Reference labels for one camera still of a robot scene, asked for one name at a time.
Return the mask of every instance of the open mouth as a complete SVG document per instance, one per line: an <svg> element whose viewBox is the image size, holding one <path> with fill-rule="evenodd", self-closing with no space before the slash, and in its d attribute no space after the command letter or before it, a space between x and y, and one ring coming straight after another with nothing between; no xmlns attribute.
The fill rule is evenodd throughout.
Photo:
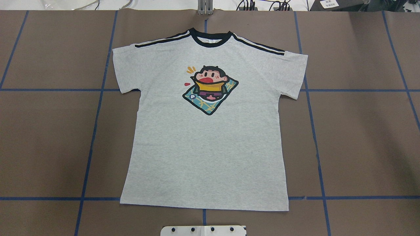
<svg viewBox="0 0 420 236"><path fill-rule="evenodd" d="M210 77L205 77L205 78L199 79L198 81L202 83L213 83L213 79Z"/></svg>

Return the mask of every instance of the metal clamp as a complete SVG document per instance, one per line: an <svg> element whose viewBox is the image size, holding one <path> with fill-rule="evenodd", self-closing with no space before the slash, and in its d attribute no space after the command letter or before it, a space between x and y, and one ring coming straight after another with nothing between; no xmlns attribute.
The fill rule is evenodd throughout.
<svg viewBox="0 0 420 236"><path fill-rule="evenodd" d="M198 0L198 14L212 15L213 14L213 0Z"/></svg>

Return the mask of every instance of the neckline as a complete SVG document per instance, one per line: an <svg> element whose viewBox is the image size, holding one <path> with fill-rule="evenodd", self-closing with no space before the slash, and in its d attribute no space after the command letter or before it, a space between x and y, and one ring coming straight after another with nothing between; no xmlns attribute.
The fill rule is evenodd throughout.
<svg viewBox="0 0 420 236"><path fill-rule="evenodd" d="M227 32L227 33L219 33L219 34L208 34L208 33L203 33L200 31L197 31L194 28L189 29L189 34L191 35L191 37L194 39L194 41L203 46L203 47L218 47L223 45L225 42L227 42L231 36L233 35L232 32ZM200 38L205 38L205 39L220 39L220 41L215 42L215 43L208 43L208 42L203 42L200 39L198 39L198 37Z"/></svg>

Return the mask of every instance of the short sleeve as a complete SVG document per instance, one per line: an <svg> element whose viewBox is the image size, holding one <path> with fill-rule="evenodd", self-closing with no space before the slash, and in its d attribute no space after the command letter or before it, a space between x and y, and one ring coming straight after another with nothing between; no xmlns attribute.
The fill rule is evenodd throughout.
<svg viewBox="0 0 420 236"><path fill-rule="evenodd" d="M280 95L297 99L305 76L307 55L253 48L246 55L252 58L262 79Z"/></svg>
<svg viewBox="0 0 420 236"><path fill-rule="evenodd" d="M155 57L153 50L148 47L130 45L113 49L115 76L121 93L147 89L153 77Z"/></svg>

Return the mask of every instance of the black shoulder stripe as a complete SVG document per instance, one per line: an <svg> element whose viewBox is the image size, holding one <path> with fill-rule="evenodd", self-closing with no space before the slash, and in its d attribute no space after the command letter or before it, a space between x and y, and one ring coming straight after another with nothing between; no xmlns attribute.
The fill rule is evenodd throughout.
<svg viewBox="0 0 420 236"><path fill-rule="evenodd" d="M187 30L187 31L185 31L185 32L183 32L183 33L175 34L175 35L173 35L173 36L171 36L171 37L167 37L167 38L165 38L165 39L175 38L175 37L178 37L178 36L183 35L183 34L186 34L186 33L188 33L188 30Z"/></svg>
<svg viewBox="0 0 420 236"><path fill-rule="evenodd" d="M264 45L264 44L260 44L260 43L254 42L254 41L251 41L251 42L253 42L253 43L257 44L257 45L260 45L260 46L266 47L266 48L273 49L273 50L275 50L275 51L285 52L285 51L284 51L284 50L282 50L282 49L278 49L278 48L275 48L275 47L270 47L270 46L267 46L267 45Z"/></svg>
<svg viewBox="0 0 420 236"><path fill-rule="evenodd" d="M151 45L155 45L155 44L158 44L158 43L165 43L165 42L171 42L171 41L180 40L180 39L183 39L183 38L186 38L186 37L188 37L188 36L189 36L189 34L186 34L186 35L184 35L184 36L177 37L177 36L179 36L179 35L183 35L183 34L185 34L185 33L186 33L186 32L184 32L184 33L180 33L180 34L177 34L177 35L174 35L174 36L169 37L169 38L165 38L165 39L163 39L163 40L154 41L154 42L151 42L151 43L146 43L146 44L141 44L141 45L135 45L135 47L146 47L146 46L151 46Z"/></svg>
<svg viewBox="0 0 420 236"><path fill-rule="evenodd" d="M275 52L275 51L271 51L271 50L268 50L268 49L266 49L266 48L263 48L263 47L259 47L259 46L256 46L256 45L253 45L253 44L250 44L250 43L248 43L247 41L245 41L245 40L242 40L242 39L238 38L235 34L234 34L234 38L235 38L237 41L239 41L239 42L241 42L241 43L243 43L243 44L246 44L246 45L248 45L248 46L251 46L251 47L253 47L253 48L256 48L256 49L259 49L259 50L262 50L262 51L265 51L265 52L269 52L269 53L273 53L273 54L277 54L277 55L284 56L284 50L277 49L277 48L275 48L275 47L269 47L269 46L266 46L266 45L263 45L263 44L259 44L259 43L255 43L255 44L257 44L257 45L261 45L261 46L263 46L263 47L267 47L267 48L270 48L270 49L276 50L277 52Z"/></svg>

